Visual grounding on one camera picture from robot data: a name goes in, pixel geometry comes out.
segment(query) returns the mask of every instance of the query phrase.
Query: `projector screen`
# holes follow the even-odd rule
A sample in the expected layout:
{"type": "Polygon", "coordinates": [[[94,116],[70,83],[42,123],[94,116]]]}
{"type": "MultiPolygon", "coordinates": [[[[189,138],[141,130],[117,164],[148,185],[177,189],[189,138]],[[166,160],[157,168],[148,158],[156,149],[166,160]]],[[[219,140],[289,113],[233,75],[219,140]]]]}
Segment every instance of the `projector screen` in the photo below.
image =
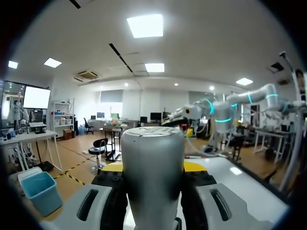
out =
{"type": "Polygon", "coordinates": [[[50,92],[51,90],[26,86],[24,92],[24,108],[48,109],[50,92]]]}

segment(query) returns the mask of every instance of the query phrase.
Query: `gray cylindrical robot head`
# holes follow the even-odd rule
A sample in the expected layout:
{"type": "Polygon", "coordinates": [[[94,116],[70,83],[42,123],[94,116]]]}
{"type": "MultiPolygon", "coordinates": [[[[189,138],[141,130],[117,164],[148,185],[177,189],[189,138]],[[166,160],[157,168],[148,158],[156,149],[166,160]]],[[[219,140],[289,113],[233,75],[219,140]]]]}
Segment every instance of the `gray cylindrical robot head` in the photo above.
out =
{"type": "Polygon", "coordinates": [[[171,127],[132,128],[122,135],[121,147],[136,229],[171,229],[184,167],[184,134],[171,127]]]}

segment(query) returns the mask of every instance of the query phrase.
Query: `person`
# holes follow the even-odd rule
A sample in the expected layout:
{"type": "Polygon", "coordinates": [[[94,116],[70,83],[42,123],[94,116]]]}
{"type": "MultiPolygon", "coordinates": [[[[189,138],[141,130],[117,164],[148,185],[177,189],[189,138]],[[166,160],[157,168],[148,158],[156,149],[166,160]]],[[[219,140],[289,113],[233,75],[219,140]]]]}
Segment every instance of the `person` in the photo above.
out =
{"type": "Polygon", "coordinates": [[[303,101],[306,100],[306,95],[305,95],[305,79],[304,79],[304,74],[300,69],[297,69],[295,71],[296,74],[296,79],[297,79],[297,83],[298,83],[298,87],[299,87],[299,92],[301,94],[301,99],[303,101]]]}

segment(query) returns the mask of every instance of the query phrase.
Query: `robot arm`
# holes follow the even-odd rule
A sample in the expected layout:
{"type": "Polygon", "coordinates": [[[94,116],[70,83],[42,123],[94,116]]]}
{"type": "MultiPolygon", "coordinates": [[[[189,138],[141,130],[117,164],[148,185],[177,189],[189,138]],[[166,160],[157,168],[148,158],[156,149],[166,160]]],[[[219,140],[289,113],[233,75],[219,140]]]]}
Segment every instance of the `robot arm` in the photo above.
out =
{"type": "Polygon", "coordinates": [[[211,103],[206,98],[202,99],[194,104],[177,109],[169,115],[169,120],[172,121],[178,117],[184,117],[195,126],[200,118],[213,115],[216,121],[217,131],[225,133],[231,129],[236,114],[233,107],[237,104],[252,104],[262,100],[267,101],[267,110],[278,111],[283,115],[294,112],[298,107],[295,104],[289,104],[286,100],[281,99],[273,84],[266,84],[254,91],[229,95],[225,101],[211,103]]]}

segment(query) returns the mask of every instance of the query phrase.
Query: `black stool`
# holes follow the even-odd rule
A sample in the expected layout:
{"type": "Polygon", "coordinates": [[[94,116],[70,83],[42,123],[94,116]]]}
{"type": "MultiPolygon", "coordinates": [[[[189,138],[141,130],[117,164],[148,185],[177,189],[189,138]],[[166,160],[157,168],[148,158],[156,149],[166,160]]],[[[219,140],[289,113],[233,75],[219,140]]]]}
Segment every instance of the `black stool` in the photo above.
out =
{"type": "Polygon", "coordinates": [[[96,162],[97,165],[92,167],[92,174],[99,174],[103,165],[100,164],[98,156],[102,153],[107,153],[106,145],[107,145],[107,138],[96,140],[93,143],[94,147],[89,148],[88,153],[92,155],[96,155],[96,162]]]}

